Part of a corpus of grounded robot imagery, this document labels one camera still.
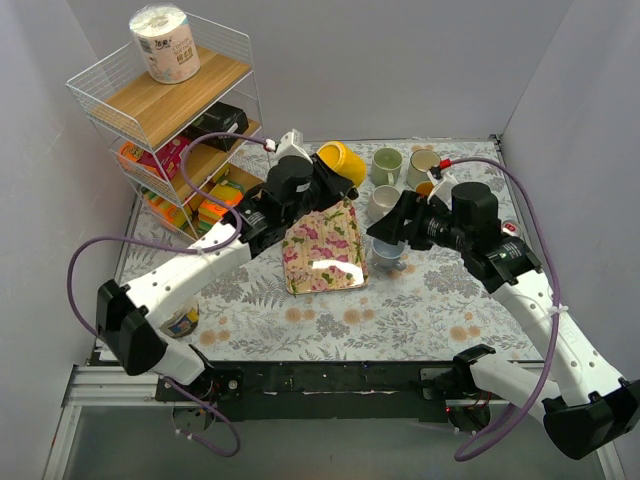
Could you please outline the yellow mug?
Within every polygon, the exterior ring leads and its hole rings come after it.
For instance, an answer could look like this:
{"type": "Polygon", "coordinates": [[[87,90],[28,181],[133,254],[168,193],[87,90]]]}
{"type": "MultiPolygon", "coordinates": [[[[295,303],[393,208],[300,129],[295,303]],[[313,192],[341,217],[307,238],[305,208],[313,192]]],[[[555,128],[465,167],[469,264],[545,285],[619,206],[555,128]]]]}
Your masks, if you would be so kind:
{"type": "Polygon", "coordinates": [[[365,162],[342,142],[323,144],[317,155],[335,173],[351,180],[355,188],[359,188],[366,178],[365,162]]]}

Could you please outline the white grey mug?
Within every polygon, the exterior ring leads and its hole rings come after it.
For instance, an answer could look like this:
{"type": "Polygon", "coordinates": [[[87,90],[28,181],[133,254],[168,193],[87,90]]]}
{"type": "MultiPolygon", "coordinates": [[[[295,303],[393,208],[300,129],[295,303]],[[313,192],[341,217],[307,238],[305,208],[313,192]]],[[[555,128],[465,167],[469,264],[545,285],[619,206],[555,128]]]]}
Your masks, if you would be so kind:
{"type": "Polygon", "coordinates": [[[401,192],[391,185],[377,186],[367,204],[369,218],[377,222],[388,214],[400,199],[401,192]]]}

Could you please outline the blue glazed mug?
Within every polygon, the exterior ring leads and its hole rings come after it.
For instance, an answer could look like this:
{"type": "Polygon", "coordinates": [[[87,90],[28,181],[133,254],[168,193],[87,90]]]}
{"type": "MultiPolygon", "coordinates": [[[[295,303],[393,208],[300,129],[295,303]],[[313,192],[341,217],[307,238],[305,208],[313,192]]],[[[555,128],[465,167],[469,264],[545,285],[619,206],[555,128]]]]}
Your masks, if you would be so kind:
{"type": "Polygon", "coordinates": [[[434,184],[431,181],[424,181],[414,187],[414,191],[424,197],[428,197],[434,189],[434,184]]]}

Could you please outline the cream mug with black handle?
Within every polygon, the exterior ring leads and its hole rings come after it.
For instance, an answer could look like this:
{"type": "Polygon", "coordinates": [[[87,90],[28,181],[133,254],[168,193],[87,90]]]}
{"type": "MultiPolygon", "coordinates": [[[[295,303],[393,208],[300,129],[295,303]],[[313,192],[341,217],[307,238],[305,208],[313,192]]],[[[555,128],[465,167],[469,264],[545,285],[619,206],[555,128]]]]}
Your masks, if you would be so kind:
{"type": "Polygon", "coordinates": [[[441,162],[441,157],[432,150],[422,149],[412,153],[407,170],[406,182],[414,189],[429,180],[430,169],[441,162]]]}

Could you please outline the light green ceramic mug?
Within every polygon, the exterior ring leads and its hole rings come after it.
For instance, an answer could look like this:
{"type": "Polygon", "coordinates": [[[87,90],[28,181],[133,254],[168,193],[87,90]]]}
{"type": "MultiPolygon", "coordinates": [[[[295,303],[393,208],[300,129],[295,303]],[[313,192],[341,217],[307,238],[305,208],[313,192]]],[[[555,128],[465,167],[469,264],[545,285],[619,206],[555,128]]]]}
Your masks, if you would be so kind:
{"type": "Polygon", "coordinates": [[[395,186],[403,164],[401,153],[393,148],[384,147],[378,149],[371,165],[370,177],[375,186],[395,186]]]}

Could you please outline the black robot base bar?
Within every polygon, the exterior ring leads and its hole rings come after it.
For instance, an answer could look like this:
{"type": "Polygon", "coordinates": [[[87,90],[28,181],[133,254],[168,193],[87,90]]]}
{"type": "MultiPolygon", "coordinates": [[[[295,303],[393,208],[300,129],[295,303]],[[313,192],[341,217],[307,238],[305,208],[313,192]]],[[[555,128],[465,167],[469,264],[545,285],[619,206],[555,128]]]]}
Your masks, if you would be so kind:
{"type": "Polygon", "coordinates": [[[158,383],[156,400],[197,398],[231,421],[416,419],[476,430],[487,393],[454,385],[450,361],[219,361],[190,385],[158,383]]]}

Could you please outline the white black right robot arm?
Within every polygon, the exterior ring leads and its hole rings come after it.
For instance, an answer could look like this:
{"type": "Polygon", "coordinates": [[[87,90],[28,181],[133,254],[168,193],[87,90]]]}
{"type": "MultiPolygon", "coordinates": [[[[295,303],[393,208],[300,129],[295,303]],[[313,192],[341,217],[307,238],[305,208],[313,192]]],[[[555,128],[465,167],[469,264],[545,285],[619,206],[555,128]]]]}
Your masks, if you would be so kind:
{"type": "Polygon", "coordinates": [[[557,302],[541,263],[505,233],[498,200],[488,186],[464,182],[451,201],[405,191],[367,233],[390,245],[424,251],[437,245],[458,252],[466,270],[518,322],[544,356],[540,374],[498,356],[488,345],[469,348],[435,380],[464,397],[485,390],[530,414],[553,444],[578,460],[628,433],[639,421],[639,383],[609,364],[557,302]]]}

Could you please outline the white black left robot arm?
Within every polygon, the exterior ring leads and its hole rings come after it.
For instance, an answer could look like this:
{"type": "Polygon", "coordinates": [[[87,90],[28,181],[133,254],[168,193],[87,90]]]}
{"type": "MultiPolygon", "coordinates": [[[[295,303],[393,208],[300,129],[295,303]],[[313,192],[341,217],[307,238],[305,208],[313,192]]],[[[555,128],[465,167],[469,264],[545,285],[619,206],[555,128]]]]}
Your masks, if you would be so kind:
{"type": "Polygon", "coordinates": [[[213,377],[204,359],[162,326],[215,279],[283,240],[301,217],[356,194],[354,183],[318,156],[281,158],[188,249],[125,285],[105,282],[97,293],[98,334],[127,374],[168,376],[188,398],[205,398],[213,377]]]}

